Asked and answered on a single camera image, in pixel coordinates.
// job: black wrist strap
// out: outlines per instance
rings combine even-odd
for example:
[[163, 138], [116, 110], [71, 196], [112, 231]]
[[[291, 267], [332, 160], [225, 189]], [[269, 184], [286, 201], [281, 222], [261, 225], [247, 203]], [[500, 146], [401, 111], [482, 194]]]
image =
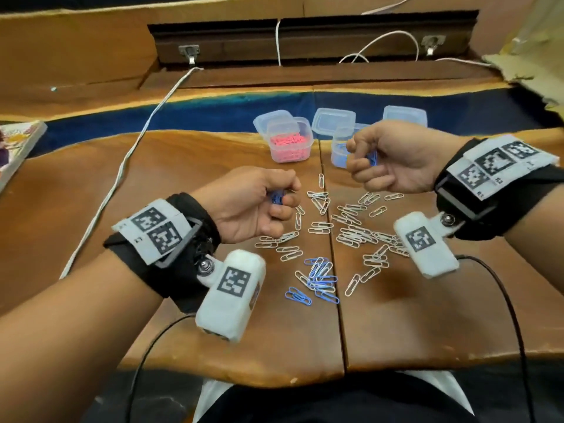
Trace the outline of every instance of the black wrist strap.
[[159, 268], [154, 264], [146, 265], [133, 245], [120, 233], [112, 234], [104, 242], [104, 247], [112, 250], [163, 298], [177, 300], [201, 295], [206, 288], [196, 278], [197, 264], [206, 254], [215, 253], [221, 243], [221, 236], [206, 210], [189, 194], [173, 194], [166, 201], [187, 219], [196, 218], [202, 222], [197, 234], [170, 266]]
[[448, 166], [482, 140], [467, 142], [450, 160], [435, 182], [437, 208], [466, 221], [456, 233], [458, 239], [490, 240], [503, 236], [554, 187], [564, 182], [564, 171], [549, 165], [521, 177], [484, 201], [476, 198], [449, 172]]

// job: hand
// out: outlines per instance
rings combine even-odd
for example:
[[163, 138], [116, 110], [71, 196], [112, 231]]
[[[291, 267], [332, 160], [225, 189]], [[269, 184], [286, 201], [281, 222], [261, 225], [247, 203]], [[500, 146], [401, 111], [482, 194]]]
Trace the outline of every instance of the hand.
[[[383, 120], [359, 131], [347, 142], [352, 178], [368, 191], [431, 191], [448, 161], [469, 140], [399, 120]], [[378, 164], [365, 156], [377, 150]]]
[[294, 215], [300, 204], [297, 194], [282, 198], [274, 205], [267, 193], [280, 189], [300, 190], [302, 184], [293, 170], [242, 166], [192, 193], [204, 207], [219, 230], [223, 243], [238, 243], [266, 234], [280, 237], [284, 226], [280, 220]]

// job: container with red paper clips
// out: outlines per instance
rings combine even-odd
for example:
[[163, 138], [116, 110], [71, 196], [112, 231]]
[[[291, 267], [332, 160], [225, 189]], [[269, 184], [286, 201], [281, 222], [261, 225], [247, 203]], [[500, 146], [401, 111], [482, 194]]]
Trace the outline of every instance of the container with red paper clips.
[[306, 160], [314, 142], [310, 123], [303, 117], [269, 122], [265, 138], [272, 159], [278, 163]]

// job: black cable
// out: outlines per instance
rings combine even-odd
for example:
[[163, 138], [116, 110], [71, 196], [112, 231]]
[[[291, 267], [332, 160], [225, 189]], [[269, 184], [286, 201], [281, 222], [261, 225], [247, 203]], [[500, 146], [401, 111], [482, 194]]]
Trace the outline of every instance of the black cable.
[[456, 259], [471, 259], [472, 261], [476, 261], [482, 267], [490, 272], [490, 275], [494, 278], [503, 294], [503, 298], [505, 299], [505, 303], [507, 304], [507, 309], [509, 310], [509, 314], [511, 315], [511, 320], [513, 321], [513, 327], [515, 328], [515, 335], [517, 336], [517, 343], [519, 345], [519, 356], [521, 357], [521, 374], [523, 376], [523, 386], [525, 387], [525, 398], [527, 400], [527, 409], [529, 413], [529, 421], [531, 423], [536, 423], [535, 418], [535, 405], [532, 400], [532, 393], [531, 393], [531, 386], [529, 385], [529, 378], [528, 378], [528, 366], [527, 366], [527, 356], [525, 354], [525, 343], [523, 342], [523, 336], [521, 335], [521, 328], [519, 327], [519, 321], [517, 320], [517, 315], [515, 313], [515, 309], [513, 308], [513, 304], [511, 303], [511, 299], [509, 298], [509, 294], [505, 289], [503, 283], [501, 283], [501, 279], [497, 276], [495, 271], [488, 266], [485, 262], [480, 260], [475, 256], [465, 256], [465, 255], [458, 255], [455, 256]]
[[162, 335], [165, 332], [167, 332], [170, 328], [172, 328], [174, 325], [178, 324], [180, 321], [182, 321], [184, 319], [193, 318], [195, 316], [196, 316], [195, 313], [188, 313], [188, 314], [182, 316], [181, 318], [176, 319], [174, 322], [171, 322], [170, 324], [168, 324], [162, 331], [160, 331], [160, 333], [153, 339], [153, 341], [151, 341], [151, 344], [149, 345], [147, 350], [145, 350], [145, 353], [143, 354], [143, 357], [141, 358], [141, 362], [137, 366], [137, 370], [135, 370], [135, 374], [133, 375], [133, 380], [131, 380], [131, 387], [129, 388], [129, 393], [127, 395], [127, 402], [126, 402], [126, 405], [125, 405], [125, 423], [130, 423], [130, 421], [131, 421], [131, 410], [133, 409], [133, 398], [135, 397], [135, 392], [137, 391], [137, 384], [139, 382], [139, 376], [141, 374], [141, 370], [143, 369], [143, 364], [145, 363], [147, 356], [149, 356], [151, 349], [153, 348], [155, 343], [159, 340], [159, 338], [161, 338]]

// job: white cable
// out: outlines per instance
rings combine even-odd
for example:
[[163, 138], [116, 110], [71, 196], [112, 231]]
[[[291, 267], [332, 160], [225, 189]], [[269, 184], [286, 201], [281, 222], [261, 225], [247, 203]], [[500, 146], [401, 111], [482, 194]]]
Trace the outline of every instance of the white cable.
[[363, 13], [361, 13], [361, 14], [374, 14], [374, 13], [384, 12], [384, 10], [389, 10], [389, 9], [392, 9], [392, 8], [394, 8], [394, 7], [397, 7], [397, 6], [401, 6], [403, 3], [406, 3], [406, 2], [408, 2], [408, 1], [409, 1], [409, 0], [402, 0], [402, 1], [398, 2], [398, 3], [390, 4], [389, 6], [378, 7], [377, 9], [369, 10], [368, 12], [363, 12]]
[[347, 59], [348, 57], [351, 57], [351, 56], [358, 56], [360, 59], [363, 59], [365, 62], [370, 63], [370, 61], [369, 61], [368, 59], [366, 59], [366, 56], [361, 55], [360, 53], [351, 53], [351, 54], [345, 56], [344, 58], [342, 58], [342, 59], [339, 61], [339, 63], [342, 63], [345, 59]]
[[278, 53], [278, 66], [282, 66], [282, 61], [280, 60], [280, 41], [278, 40], [278, 28], [280, 27], [280, 22], [282, 19], [278, 19], [276, 24], [276, 53]]
[[94, 215], [94, 218], [92, 219], [92, 221], [90, 221], [90, 224], [88, 225], [86, 231], [84, 232], [84, 235], [82, 236], [82, 239], [80, 240], [80, 243], [78, 244], [77, 248], [72, 253], [71, 257], [69, 258], [67, 265], [63, 269], [63, 272], [61, 273], [61, 276], [59, 277], [59, 279], [66, 277], [67, 274], [69, 273], [69, 271], [71, 271], [70, 269], [72, 267], [72, 264], [74, 263], [74, 259], [78, 255], [78, 252], [81, 250], [82, 245], [84, 245], [84, 243], [88, 240], [90, 234], [92, 233], [92, 230], [94, 229], [94, 227], [96, 226], [96, 223], [98, 222], [98, 219], [100, 218], [100, 215], [102, 214], [102, 211], [104, 210], [104, 208], [108, 204], [109, 200], [112, 198], [112, 196], [113, 196], [114, 192], [116, 191], [117, 187], [119, 186], [121, 179], [123, 177], [123, 171], [125, 170], [125, 165], [126, 165], [128, 159], [133, 154], [133, 151], [135, 151], [135, 149], [137, 148], [137, 145], [141, 141], [141, 138], [143, 137], [143, 135], [147, 131], [147, 128], [149, 127], [149, 123], [151, 123], [151, 119], [153, 118], [155, 113], [157, 111], [159, 111], [161, 106], [163, 106], [166, 103], [166, 101], [172, 96], [172, 94], [176, 91], [176, 89], [178, 89], [178, 87], [182, 84], [182, 82], [184, 80], [186, 80], [196, 70], [203, 70], [203, 68], [199, 68], [199, 67], [195, 66], [195, 67], [191, 68], [185, 75], [183, 75], [182, 78], [180, 78], [180, 80], [177, 81], [177, 83], [173, 86], [173, 88], [170, 90], [170, 92], [166, 94], [165, 98], [159, 103], [159, 105], [157, 105], [155, 107], [155, 109], [153, 110], [153, 112], [151, 113], [151, 115], [149, 116], [147, 121], [145, 122], [145, 126], [143, 127], [143, 129], [139, 133], [137, 140], [135, 140], [135, 143], [129, 149], [129, 151], [127, 152], [127, 154], [123, 158], [122, 163], [120, 164], [120, 168], [117, 171], [116, 181], [114, 182], [114, 184], [112, 185], [108, 194], [106, 195], [106, 197], [102, 201], [102, 204], [100, 205], [100, 207], [96, 211], [96, 215]]
[[462, 63], [471, 63], [472, 65], [486, 66], [488, 68], [495, 68], [495, 65], [492, 65], [491, 63], [468, 61], [466, 59], [458, 59], [458, 58], [439, 58], [439, 59], [435, 59], [435, 61], [455, 61]]
[[[379, 41], [380, 39], [387, 37], [388, 35], [393, 35], [393, 34], [404, 34], [406, 36], [408, 36], [409, 38], [411, 38], [413, 40], [413, 42], [415, 43], [415, 49], [417, 50], [417, 54], [415, 55], [415, 60], [418, 61], [419, 60], [419, 43], [417, 42], [416, 38], [413, 36], [413, 34], [408, 33], [407, 31], [401, 31], [401, 30], [397, 30], [397, 31], [390, 31], [389, 33], [386, 34], [382, 34], [379, 37], [376, 37], [374, 40], [372, 40], [370, 43], [368, 43], [366, 46], [364, 46], [362, 48], [362, 50], [360, 50], [356, 56], [354, 57], [354, 59], [352, 60], [351, 63], [354, 63], [354, 61], [356, 61], [356, 59], [359, 56], [362, 56], [362, 52], [364, 52], [366, 49], [368, 49], [372, 44], [374, 44], [375, 42]], [[344, 59], [348, 58], [351, 55], [355, 55], [354, 53], [351, 53], [350, 55], [344, 56], [344, 58], [341, 59], [341, 61], [339, 61], [339, 63], [341, 63]]]

